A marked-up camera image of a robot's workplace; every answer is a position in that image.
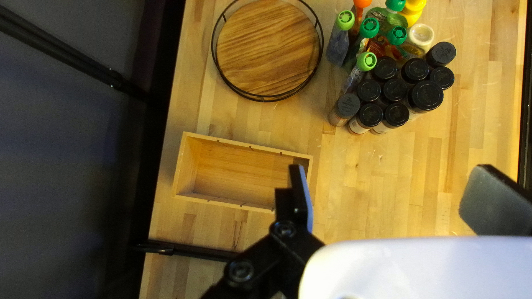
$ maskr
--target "yellow bottle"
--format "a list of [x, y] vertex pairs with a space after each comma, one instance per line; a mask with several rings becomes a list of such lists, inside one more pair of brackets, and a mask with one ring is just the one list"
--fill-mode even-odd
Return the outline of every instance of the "yellow bottle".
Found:
[[427, 0], [406, 0], [404, 8], [399, 14], [406, 18], [408, 27], [411, 27], [418, 21], [426, 4]]

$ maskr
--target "wooden box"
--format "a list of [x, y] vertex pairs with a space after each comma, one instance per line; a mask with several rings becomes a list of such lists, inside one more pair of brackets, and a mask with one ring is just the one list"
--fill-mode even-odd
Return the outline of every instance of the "wooden box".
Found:
[[294, 163], [308, 182], [310, 155], [183, 132], [173, 190], [183, 200], [271, 213], [274, 189], [288, 186]]

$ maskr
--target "light green cap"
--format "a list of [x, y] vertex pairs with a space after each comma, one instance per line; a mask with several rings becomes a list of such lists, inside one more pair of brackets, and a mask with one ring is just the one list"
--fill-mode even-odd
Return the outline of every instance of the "light green cap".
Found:
[[352, 11], [341, 11], [336, 18], [336, 26], [340, 30], [349, 30], [355, 25], [355, 15]]
[[405, 3], [405, 0], [386, 0], [386, 7], [393, 11], [401, 11]]
[[375, 67], [377, 64], [377, 57], [372, 52], [360, 53], [356, 59], [356, 67], [361, 71], [367, 72]]
[[372, 38], [379, 33], [379, 21], [375, 18], [365, 18], [360, 24], [360, 36], [364, 38]]
[[386, 38], [388, 38], [390, 44], [398, 46], [406, 40], [406, 28], [401, 26], [395, 26], [390, 31], [388, 31], [388, 33], [386, 34]]

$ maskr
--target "black jar lid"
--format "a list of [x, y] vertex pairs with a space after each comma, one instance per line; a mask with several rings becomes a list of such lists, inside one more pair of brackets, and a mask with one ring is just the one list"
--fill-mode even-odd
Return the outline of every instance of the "black jar lid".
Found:
[[371, 75], [379, 81], [392, 79], [397, 74], [397, 62], [391, 57], [383, 56], [377, 59], [377, 64], [371, 70]]
[[380, 85], [373, 79], [365, 79], [357, 86], [356, 93], [361, 101], [372, 102], [380, 95]]
[[404, 99], [407, 92], [408, 87], [406, 86], [406, 83], [401, 79], [390, 79], [386, 81], [383, 86], [383, 95], [387, 100], [391, 102], [397, 102]]
[[429, 65], [421, 58], [409, 59], [401, 69], [403, 79], [411, 84], [424, 80], [429, 75]]
[[437, 67], [430, 72], [429, 79], [442, 89], [448, 89], [454, 83], [454, 73], [449, 68]]
[[366, 127], [374, 127], [383, 120], [383, 110], [374, 103], [368, 103], [360, 108], [359, 120]]
[[427, 55], [425, 55], [425, 59], [431, 67], [437, 68], [446, 66], [453, 61], [455, 56], [456, 48], [454, 45], [446, 41], [440, 41], [430, 48]]
[[393, 103], [384, 112], [384, 119], [391, 126], [400, 127], [404, 125], [408, 118], [410, 117], [410, 112], [408, 108], [401, 103]]
[[421, 81], [410, 89], [408, 103], [420, 110], [430, 111], [438, 108], [443, 102], [442, 88], [428, 80]]
[[355, 94], [343, 94], [336, 103], [336, 114], [339, 117], [347, 119], [353, 117], [360, 108], [360, 100]]

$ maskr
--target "butcher block countertop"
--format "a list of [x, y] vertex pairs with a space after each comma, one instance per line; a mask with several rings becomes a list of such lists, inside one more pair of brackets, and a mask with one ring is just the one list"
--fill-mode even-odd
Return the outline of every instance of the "butcher block countertop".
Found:
[[[524, 0], [429, 0], [419, 23], [449, 41], [454, 85], [443, 104], [384, 135], [353, 136], [327, 114], [346, 72], [325, 58], [295, 96], [259, 103], [235, 94], [211, 57], [211, 34], [232, 0], [187, 0], [157, 182], [150, 239], [242, 251], [267, 234], [272, 213], [177, 200], [184, 131], [313, 156], [314, 234], [349, 239], [474, 235], [458, 206], [471, 169], [517, 178], [525, 43]], [[349, 0], [308, 0], [325, 36]], [[384, 7], [384, 0], [372, 6]], [[224, 264], [146, 254], [140, 298], [199, 298]]]

